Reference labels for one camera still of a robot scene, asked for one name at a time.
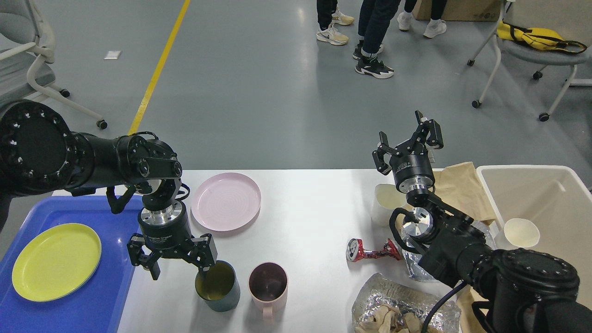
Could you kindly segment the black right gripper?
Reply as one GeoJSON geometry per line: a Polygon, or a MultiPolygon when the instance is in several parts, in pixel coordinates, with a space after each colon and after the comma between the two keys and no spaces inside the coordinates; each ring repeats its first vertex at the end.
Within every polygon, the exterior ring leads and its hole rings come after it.
{"type": "Polygon", "coordinates": [[[444,140],[438,122],[426,118],[419,110],[415,111],[417,129],[412,137],[402,144],[402,149],[389,146],[388,137],[379,131],[379,142],[372,158],[376,170],[383,175],[394,172],[395,186],[404,194],[416,189],[429,190],[434,186],[435,176],[431,162],[433,156],[430,149],[442,149],[444,140]]]}

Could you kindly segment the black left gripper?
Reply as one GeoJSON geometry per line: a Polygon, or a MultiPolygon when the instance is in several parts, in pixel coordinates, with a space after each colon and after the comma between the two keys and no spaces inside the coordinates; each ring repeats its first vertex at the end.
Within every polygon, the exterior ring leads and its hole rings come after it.
{"type": "Polygon", "coordinates": [[[207,273],[216,265],[217,250],[211,233],[192,238],[183,202],[174,202],[165,210],[149,211],[145,207],[139,214],[142,234],[132,234],[127,244],[129,259],[135,267],[148,270],[153,280],[160,276],[158,259],[182,258],[207,273]],[[142,247],[152,252],[144,253],[142,247]]]}

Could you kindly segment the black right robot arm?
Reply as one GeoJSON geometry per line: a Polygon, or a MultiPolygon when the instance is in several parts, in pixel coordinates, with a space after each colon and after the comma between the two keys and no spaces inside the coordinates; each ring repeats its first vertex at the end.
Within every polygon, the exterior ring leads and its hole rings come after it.
{"type": "Polygon", "coordinates": [[[432,191],[429,150],[442,149],[439,124],[416,111],[417,129],[391,147],[379,132],[372,152],[378,172],[393,173],[397,190],[412,206],[389,219],[401,249],[419,254],[419,265],[452,288],[444,301],[470,285],[483,301],[472,312],[489,333],[589,333],[591,310],[579,304],[580,278],[563,259],[532,249],[491,249],[473,218],[432,191]]]}

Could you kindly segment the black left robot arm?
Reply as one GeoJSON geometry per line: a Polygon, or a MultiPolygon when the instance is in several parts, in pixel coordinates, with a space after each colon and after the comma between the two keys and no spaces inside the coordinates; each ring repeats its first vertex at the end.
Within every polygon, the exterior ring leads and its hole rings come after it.
{"type": "Polygon", "coordinates": [[[127,244],[130,261],[160,275],[158,259],[183,259],[205,275],[216,265],[211,234],[194,237],[178,198],[182,166],[171,146],[145,131],[114,139],[71,131],[50,107],[31,100],[1,106],[1,224],[13,198],[66,190],[72,196],[106,188],[112,213],[142,196],[141,232],[127,244]]]}

